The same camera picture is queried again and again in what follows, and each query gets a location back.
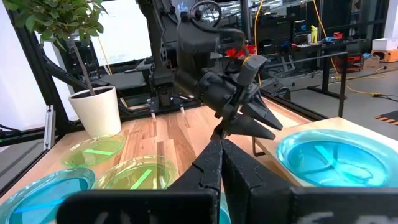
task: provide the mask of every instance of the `yellow cable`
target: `yellow cable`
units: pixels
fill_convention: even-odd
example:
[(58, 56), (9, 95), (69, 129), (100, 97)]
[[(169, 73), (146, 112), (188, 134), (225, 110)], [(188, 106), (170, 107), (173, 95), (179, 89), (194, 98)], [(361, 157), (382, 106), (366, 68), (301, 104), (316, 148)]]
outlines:
[[(256, 13), (256, 18), (254, 20), (254, 51), (256, 53), (256, 55), (258, 55), (259, 53), (257, 52), (257, 19), (259, 17), (259, 14), (261, 12), (261, 7), (262, 7), (262, 3), (264, 2), (264, 0), (261, 0), (260, 5), (259, 5), (259, 9), (257, 10)], [(259, 73), (259, 87), (261, 88), (261, 77), (260, 77), (260, 73)]]
[[(322, 21), (321, 21), (321, 17), (319, 16), (319, 12), (318, 12), (318, 8), (317, 8), (317, 3), (315, 2), (315, 0), (312, 0), (312, 1), (313, 1), (313, 6), (314, 6), (314, 8), (315, 8), (315, 12), (317, 13), (318, 22), (319, 22), (319, 24), (321, 25), (321, 28), (322, 28), (322, 31), (323, 31), (323, 35), (325, 35), (325, 38), (327, 38), (325, 28), (323, 27), (323, 23), (322, 23)], [(330, 58), (330, 61), (331, 61), (331, 64), (333, 65), (333, 68), (335, 69), (336, 78), (339, 78), (340, 76), (338, 75), (338, 72), (337, 72), (337, 69), (336, 69), (336, 65), (335, 65), (333, 59)]]
[[(323, 27), (323, 24), (322, 24), (322, 21), (321, 21), (319, 12), (318, 12), (317, 4), (316, 4), (315, 0), (312, 0), (312, 1), (313, 1), (313, 6), (314, 6), (314, 8), (315, 8), (315, 12), (316, 12), (317, 17), (318, 17), (319, 24), (321, 25), (321, 28), (322, 28), (322, 31), (323, 31), (323, 35), (325, 35), (325, 38), (326, 38), (327, 35), (326, 35), (326, 32), (325, 32), (325, 28)], [(331, 64), (333, 65), (333, 68), (335, 69), (335, 72), (336, 72), (336, 79), (341, 79), (341, 77), (339, 76), (339, 74), (338, 74), (338, 72), (337, 72), (335, 63), (333, 62), (333, 59), (330, 58), (330, 60), (331, 60)], [(398, 66), (387, 67), (387, 68), (398, 68)], [(347, 80), (352, 80), (352, 79), (377, 79), (377, 78), (386, 78), (387, 75), (384, 74), (384, 73), (382, 73), (382, 72), (380, 72), (380, 70), (382, 70), (382, 69), (384, 69), (384, 67), (381, 67), (381, 68), (376, 69), (376, 73), (379, 74), (379, 75), (381, 75), (381, 76), (378, 76), (378, 77), (347, 77)], [(382, 93), (371, 93), (371, 92), (366, 92), (366, 91), (354, 90), (354, 89), (352, 89), (351, 87), (349, 87), (348, 85), (347, 85), (346, 87), (347, 87), (349, 90), (351, 90), (351, 91), (353, 91), (353, 92), (355, 92), (355, 93), (369, 94), (369, 95), (371, 95), (371, 96), (373, 96), (373, 95), (375, 95), (375, 94), (382, 94)]]
[[(380, 72), (380, 70), (383, 70), (383, 69), (384, 69), (384, 67), (381, 67), (381, 68), (376, 69), (376, 73), (377, 73), (378, 75), (380, 75), (380, 76), (378, 76), (378, 77), (352, 77), (352, 78), (350, 78), (349, 80), (351, 80), (351, 79), (375, 79), (375, 78), (386, 78), (387, 75), (386, 75), (385, 73), (383, 73), (383, 72)], [(385, 71), (385, 72), (391, 72), (391, 71), (393, 71), (393, 70), (398, 69), (398, 66), (386, 67), (385, 69), (390, 69), (390, 70)], [(347, 89), (349, 89), (349, 90), (351, 90), (351, 91), (353, 91), (353, 92), (355, 92), (355, 93), (367, 94), (367, 95), (371, 95), (371, 96), (380, 95), (380, 94), (383, 95), (383, 93), (373, 93), (373, 92), (366, 92), (366, 91), (354, 90), (353, 88), (349, 87), (348, 85), (347, 85), (346, 87), (347, 87)]]

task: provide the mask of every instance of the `blue plate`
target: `blue plate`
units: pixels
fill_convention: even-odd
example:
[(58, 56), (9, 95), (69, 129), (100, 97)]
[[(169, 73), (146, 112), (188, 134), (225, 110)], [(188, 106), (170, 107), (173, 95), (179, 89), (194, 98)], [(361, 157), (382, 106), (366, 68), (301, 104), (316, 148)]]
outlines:
[(71, 194), (91, 188), (89, 169), (67, 169), (36, 180), (0, 206), (0, 223), (48, 223), (55, 220), (59, 205)]
[(398, 187), (395, 150), (355, 133), (295, 133), (280, 142), (277, 158), (295, 176), (317, 186)]

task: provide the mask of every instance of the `potted plant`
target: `potted plant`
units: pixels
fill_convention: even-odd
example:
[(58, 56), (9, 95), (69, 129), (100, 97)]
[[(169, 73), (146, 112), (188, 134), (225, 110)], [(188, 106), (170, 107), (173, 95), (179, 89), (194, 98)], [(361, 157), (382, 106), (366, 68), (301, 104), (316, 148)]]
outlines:
[(121, 130), (116, 89), (114, 86), (93, 88), (88, 77), (73, 34), (88, 44), (91, 37), (103, 33), (98, 22), (101, 11), (106, 9), (102, 0), (3, 0), (8, 10), (18, 10), (15, 26), (40, 34), (40, 45), (53, 42), (60, 50), (65, 48), (60, 39), (69, 42), (78, 59), (88, 90), (69, 97), (69, 101), (91, 137), (117, 134)]

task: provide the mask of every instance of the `plate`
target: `plate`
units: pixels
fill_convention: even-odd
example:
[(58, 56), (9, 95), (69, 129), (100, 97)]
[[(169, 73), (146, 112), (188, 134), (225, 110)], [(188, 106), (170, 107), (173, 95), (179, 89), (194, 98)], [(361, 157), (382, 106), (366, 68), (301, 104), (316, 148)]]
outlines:
[(27, 185), (0, 206), (0, 222), (48, 223), (55, 220), (59, 205), (71, 194), (88, 190), (95, 180), (89, 169), (67, 169)]
[(115, 156), (126, 143), (121, 135), (101, 136), (83, 141), (70, 149), (62, 159), (68, 167), (88, 167)]
[(111, 168), (95, 189), (166, 189), (174, 182), (177, 170), (173, 162), (163, 156), (137, 157)]
[(296, 177), (317, 186), (398, 187), (395, 150), (355, 133), (295, 133), (280, 142), (277, 158)]

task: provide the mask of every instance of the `yellow bottle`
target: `yellow bottle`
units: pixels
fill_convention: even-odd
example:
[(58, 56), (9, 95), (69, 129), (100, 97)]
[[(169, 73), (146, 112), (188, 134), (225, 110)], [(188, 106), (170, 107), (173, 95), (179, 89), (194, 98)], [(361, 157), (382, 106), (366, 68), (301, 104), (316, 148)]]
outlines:
[(313, 25), (311, 25), (311, 37), (313, 43), (318, 42), (318, 28)]

